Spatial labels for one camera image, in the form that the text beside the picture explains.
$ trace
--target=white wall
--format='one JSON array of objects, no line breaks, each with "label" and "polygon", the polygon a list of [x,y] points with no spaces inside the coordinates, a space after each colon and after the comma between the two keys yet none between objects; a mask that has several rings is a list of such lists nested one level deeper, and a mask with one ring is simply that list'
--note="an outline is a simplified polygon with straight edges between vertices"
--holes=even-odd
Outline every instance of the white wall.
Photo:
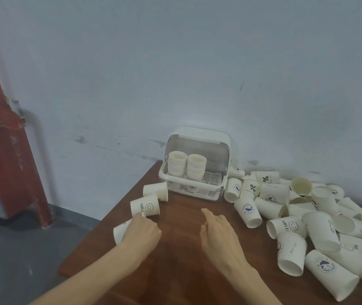
[{"label": "white wall", "polygon": [[51,203],[102,219],[181,125],[362,202],[362,0],[0,0]]}]

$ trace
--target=right hand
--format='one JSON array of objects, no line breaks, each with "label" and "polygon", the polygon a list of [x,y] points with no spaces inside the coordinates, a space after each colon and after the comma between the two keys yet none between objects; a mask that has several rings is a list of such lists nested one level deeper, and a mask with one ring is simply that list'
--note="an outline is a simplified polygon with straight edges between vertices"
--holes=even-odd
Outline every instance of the right hand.
[{"label": "right hand", "polygon": [[238,236],[224,215],[215,216],[208,209],[201,209],[206,223],[201,226],[202,249],[208,259],[226,278],[249,264],[240,246]]}]

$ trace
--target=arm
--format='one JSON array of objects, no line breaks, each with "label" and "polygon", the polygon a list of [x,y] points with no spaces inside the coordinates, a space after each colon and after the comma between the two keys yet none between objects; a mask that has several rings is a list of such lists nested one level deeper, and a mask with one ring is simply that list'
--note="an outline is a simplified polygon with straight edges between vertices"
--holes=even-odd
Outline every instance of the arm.
[{"label": "arm", "polygon": [[281,305],[259,273],[247,263],[238,236],[225,216],[202,209],[206,223],[201,226],[202,249],[212,264],[250,305]]},{"label": "arm", "polygon": [[112,286],[135,271],[153,251],[161,230],[138,213],[130,222],[120,245],[99,260],[48,291],[30,305],[92,305]]}]

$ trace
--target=circular logo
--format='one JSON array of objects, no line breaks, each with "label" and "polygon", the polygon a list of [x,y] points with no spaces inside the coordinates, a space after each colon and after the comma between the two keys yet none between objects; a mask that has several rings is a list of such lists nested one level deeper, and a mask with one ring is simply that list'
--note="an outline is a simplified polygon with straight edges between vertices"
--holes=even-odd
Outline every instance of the circular logo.
[{"label": "circular logo", "polygon": [[254,213],[255,209],[253,208],[253,206],[250,203],[246,203],[243,206],[243,212],[247,215]]},{"label": "circular logo", "polygon": [[354,250],[353,247],[349,247],[349,246],[346,246],[346,245],[343,245],[343,244],[341,244],[341,247],[342,247],[343,249],[346,249],[347,251],[353,251],[353,250]]},{"label": "circular logo", "polygon": [[298,230],[298,224],[296,222],[289,222],[288,226],[291,228],[291,230],[294,230],[294,231]]},{"label": "circular logo", "polygon": [[329,262],[325,257],[318,257],[315,264],[324,273],[333,273],[336,271],[336,264]]},{"label": "circular logo", "polygon": [[265,199],[270,201],[277,201],[276,197],[273,196],[272,194],[265,195]]},{"label": "circular logo", "polygon": [[151,203],[146,204],[146,211],[151,212],[154,210],[154,206]]}]

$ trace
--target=red door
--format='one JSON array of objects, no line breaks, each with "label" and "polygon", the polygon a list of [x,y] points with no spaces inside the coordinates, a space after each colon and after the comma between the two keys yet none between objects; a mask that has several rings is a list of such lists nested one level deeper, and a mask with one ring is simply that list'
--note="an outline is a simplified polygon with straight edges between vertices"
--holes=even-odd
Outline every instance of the red door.
[{"label": "red door", "polygon": [[34,204],[41,224],[51,214],[24,130],[24,120],[7,104],[0,86],[0,217],[8,218]]}]

